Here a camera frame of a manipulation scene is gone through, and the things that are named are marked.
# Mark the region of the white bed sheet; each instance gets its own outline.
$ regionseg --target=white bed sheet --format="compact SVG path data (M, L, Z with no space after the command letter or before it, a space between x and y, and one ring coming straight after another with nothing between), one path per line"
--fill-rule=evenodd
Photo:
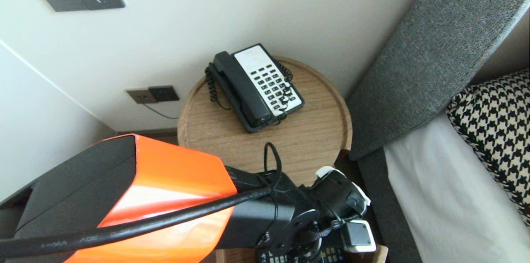
M384 148L424 263L527 263L528 228L445 113Z

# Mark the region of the telephone keypad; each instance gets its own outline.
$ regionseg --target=telephone keypad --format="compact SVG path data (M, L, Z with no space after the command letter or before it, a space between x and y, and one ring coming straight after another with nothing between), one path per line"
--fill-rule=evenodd
M256 68L251 75L253 83L261 88L259 90L261 97L265 99L269 109L274 110L275 115L278 115L279 111L287 111L297 105L297 95L291 91L291 85L284 81L282 72L276 66L265 65Z

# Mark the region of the bed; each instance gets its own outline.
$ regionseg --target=bed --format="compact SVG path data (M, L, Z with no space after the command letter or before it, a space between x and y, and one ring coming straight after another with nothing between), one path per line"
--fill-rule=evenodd
M528 210L512 202L477 144L447 115L525 12L528 20L529 6L415 0L348 98L349 157L359 165L392 263L529 261ZM496 67L498 74L480 78L514 70Z
M384 151L424 262L528 262L528 229L445 112Z

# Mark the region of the orange and black case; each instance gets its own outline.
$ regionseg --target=orange and black case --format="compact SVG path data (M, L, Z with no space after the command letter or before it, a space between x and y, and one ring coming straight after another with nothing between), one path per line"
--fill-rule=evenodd
M0 210L8 208L2 212L17 219L10 238L30 238L137 221L235 193L218 157L124 135L48 171L2 202ZM7 262L198 262L218 244L232 211L113 244Z

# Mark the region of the floor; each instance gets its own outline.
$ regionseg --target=floor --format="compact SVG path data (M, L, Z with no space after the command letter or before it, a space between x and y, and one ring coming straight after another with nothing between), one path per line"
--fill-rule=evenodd
M149 137L149 138L153 138L153 139L157 139L163 142L168 142L170 144L178 145L176 130L140 131L137 133L140 135ZM363 190L365 190L365 184L364 184L363 178L360 175L359 167L357 166L356 162L350 161L348 157L346 156L341 159L337 159L337 161L335 161L335 167L341 170L355 184L357 184ZM383 244L381 233L378 229L377 223L375 221L375 215L373 214L373 210L371 208L369 208L364 218L369 222L369 224L372 227L372 232L373 232L373 236L374 236L376 243ZM208 257L206 257L201 262L202 263L215 263L216 258L215 258L214 252L212 252Z

